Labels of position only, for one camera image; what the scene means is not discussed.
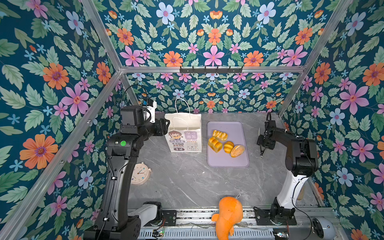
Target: cartoon girl print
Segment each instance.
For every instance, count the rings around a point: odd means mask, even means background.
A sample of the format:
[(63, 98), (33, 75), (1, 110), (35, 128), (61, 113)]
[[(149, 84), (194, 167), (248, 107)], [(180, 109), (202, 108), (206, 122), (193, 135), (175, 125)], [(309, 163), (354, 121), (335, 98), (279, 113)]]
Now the cartoon girl print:
[(171, 138), (173, 138), (173, 139), (180, 139), (180, 138), (182, 138), (182, 136), (181, 136), (181, 133), (179, 133), (179, 132), (177, 132), (177, 131), (171, 131), (171, 132), (169, 132), (168, 133), (169, 134), (169, 136), (171, 137)]

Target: paper bag handle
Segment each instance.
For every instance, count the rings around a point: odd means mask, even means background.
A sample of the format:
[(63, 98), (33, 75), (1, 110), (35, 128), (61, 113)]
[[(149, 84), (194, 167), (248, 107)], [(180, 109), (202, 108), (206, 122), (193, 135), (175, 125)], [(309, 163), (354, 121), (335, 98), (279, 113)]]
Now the paper bag handle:
[[(174, 125), (174, 123), (173, 123), (173, 119), (174, 119), (174, 118), (178, 118), (178, 117), (173, 117), (173, 118), (172, 118), (172, 127), (173, 127), (173, 130), (175, 130), (175, 125)], [(178, 119), (183, 120), (183, 121), (187, 124), (187, 130), (189, 130), (189, 124), (187, 123), (187, 121), (184, 120), (184, 119), (182, 119), (182, 118), (178, 118)]]
[(189, 110), (189, 119), (191, 119), (191, 108), (189, 107), (189, 105), (188, 105), (188, 103), (187, 103), (187, 101), (185, 100), (185, 99), (183, 99), (183, 98), (176, 98), (176, 100), (175, 100), (175, 109), (176, 109), (176, 113), (179, 113), (178, 111), (177, 111), (177, 107), (176, 107), (176, 102), (177, 102), (177, 100), (183, 100), (186, 104), (187, 104), (187, 106), (188, 106), (188, 110)]

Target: gray marble table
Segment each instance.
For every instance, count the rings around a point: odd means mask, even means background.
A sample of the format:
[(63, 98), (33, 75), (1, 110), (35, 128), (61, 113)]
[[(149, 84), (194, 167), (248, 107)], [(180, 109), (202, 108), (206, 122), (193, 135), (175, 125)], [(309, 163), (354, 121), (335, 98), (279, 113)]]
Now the gray marble table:
[[(202, 153), (171, 153), (165, 137), (151, 137), (144, 143), (137, 162), (152, 169), (150, 179), (141, 186), (131, 186), (128, 208), (138, 208), (145, 201), (159, 201), (163, 208), (217, 207), (221, 198), (241, 194), (244, 206), (270, 205), (283, 186), (286, 147), (276, 143), (260, 158), (256, 145), (258, 130), (264, 131), (266, 113), (202, 114)], [(272, 114), (278, 127), (283, 127)], [(245, 168), (210, 167), (207, 163), (207, 123), (238, 121), (243, 124), (250, 164)], [(304, 198), (297, 205), (316, 205), (316, 198), (305, 183)]]

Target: floral wallpaper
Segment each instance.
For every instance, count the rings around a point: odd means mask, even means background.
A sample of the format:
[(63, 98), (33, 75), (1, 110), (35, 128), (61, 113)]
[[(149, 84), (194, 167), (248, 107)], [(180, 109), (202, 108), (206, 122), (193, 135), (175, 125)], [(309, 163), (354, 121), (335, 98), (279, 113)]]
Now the floral wallpaper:
[(355, 0), (296, 99), (286, 128), (315, 139), (314, 180), (353, 240), (382, 239), (384, 5)]
[[(114, 69), (77, 0), (2, 1), (0, 27), (2, 228)], [(98, 215), (120, 101), (119, 83), (18, 240), (82, 239)]]

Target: clock face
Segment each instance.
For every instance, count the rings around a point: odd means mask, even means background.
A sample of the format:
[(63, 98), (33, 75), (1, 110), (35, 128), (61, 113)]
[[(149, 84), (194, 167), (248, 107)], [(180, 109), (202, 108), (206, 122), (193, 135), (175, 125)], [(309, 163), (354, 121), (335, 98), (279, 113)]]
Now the clock face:
[(131, 183), (138, 183), (143, 181), (148, 175), (148, 167), (145, 164), (138, 163), (133, 169)]

